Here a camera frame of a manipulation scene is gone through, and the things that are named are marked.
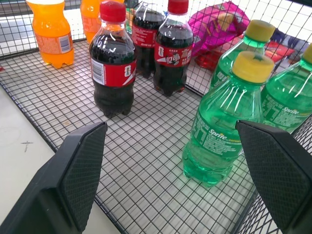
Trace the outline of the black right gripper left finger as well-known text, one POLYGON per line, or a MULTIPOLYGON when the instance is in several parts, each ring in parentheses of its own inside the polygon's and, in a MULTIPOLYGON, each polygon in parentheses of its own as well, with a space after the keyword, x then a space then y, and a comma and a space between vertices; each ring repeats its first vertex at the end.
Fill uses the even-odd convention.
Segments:
POLYGON ((68 134, 33 176, 0 234, 82 234, 99 184, 107 129, 98 122, 68 134))

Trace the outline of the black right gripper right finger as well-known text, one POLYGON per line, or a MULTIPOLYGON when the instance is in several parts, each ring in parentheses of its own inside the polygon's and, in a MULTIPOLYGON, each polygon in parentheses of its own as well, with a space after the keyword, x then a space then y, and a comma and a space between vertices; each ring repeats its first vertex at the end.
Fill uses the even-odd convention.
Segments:
POLYGON ((312 155, 288 132, 237 121, 253 183, 282 234, 312 234, 312 155))

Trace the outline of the green Sprite bottle yellow cap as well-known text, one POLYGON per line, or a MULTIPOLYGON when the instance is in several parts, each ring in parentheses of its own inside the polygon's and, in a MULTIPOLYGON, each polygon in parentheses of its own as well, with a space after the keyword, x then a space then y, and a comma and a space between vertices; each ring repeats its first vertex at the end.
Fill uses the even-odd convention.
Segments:
POLYGON ((262 20, 250 21, 244 32, 243 39, 221 55, 211 79, 211 88, 218 86, 230 75, 230 69, 238 54, 242 51, 251 51, 265 54, 265 45, 269 43, 275 27, 262 20))
POLYGON ((263 122, 261 87, 273 68, 265 55, 240 52, 230 77, 203 96, 182 153, 187 178, 213 187, 229 175, 242 150, 236 122, 263 122))
POLYGON ((289 133, 312 114, 312 43, 299 62, 269 79, 261 100, 263 123, 289 133))

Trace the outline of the red snack bag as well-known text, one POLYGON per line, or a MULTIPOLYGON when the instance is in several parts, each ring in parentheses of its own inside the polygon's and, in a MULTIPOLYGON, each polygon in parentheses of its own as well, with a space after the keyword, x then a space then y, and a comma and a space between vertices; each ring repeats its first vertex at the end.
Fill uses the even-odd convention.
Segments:
MULTIPOLYGON (((195 58, 196 64, 213 72, 220 57, 240 40, 241 38, 239 37, 234 38, 230 42, 227 42, 211 51, 205 52, 203 55, 197 56, 195 58)), ((265 55, 270 57, 275 63, 278 63, 282 59, 295 55, 295 50, 273 41, 269 42, 265 46, 265 55)))

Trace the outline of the cola bottle red cap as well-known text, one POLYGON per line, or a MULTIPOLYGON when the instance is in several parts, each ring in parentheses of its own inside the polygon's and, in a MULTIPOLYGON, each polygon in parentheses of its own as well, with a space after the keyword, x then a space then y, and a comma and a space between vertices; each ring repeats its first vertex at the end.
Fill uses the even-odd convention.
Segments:
POLYGON ((128 115, 134 102, 137 54, 126 32, 126 7, 116 1, 99 6, 101 26, 93 37, 89 54, 94 101, 107 118, 128 115))
POLYGON ((165 20, 156 3, 143 1, 133 15, 132 41, 136 49, 136 69, 144 78, 155 72, 155 37, 165 20))
POLYGON ((167 97, 182 92, 194 42, 188 24, 189 0, 168 0, 168 15, 155 38, 154 87, 167 97))

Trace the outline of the orange soda bottle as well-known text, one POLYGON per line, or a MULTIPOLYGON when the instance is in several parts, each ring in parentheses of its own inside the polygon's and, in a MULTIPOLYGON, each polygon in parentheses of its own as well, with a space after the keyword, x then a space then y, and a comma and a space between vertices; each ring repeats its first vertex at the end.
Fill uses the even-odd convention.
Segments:
POLYGON ((26 0, 26 3, 34 14, 32 27, 43 61, 56 69, 72 65, 74 47, 63 13, 65 0, 26 0))
MULTIPOLYGON (((80 12, 83 24, 83 32, 87 42, 90 44, 95 34, 101 27, 101 19, 99 17, 100 3, 111 0, 81 0, 80 12)), ((124 3, 124 0, 112 0, 124 3)))

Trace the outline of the pink snack bag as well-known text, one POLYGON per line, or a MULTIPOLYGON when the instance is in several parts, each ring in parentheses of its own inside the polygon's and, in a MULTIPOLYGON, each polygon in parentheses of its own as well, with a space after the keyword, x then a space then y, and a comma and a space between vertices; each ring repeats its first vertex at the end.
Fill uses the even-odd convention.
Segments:
POLYGON ((194 36, 192 57, 230 42, 243 34, 249 23, 244 11, 231 1, 197 11, 188 21, 194 36))

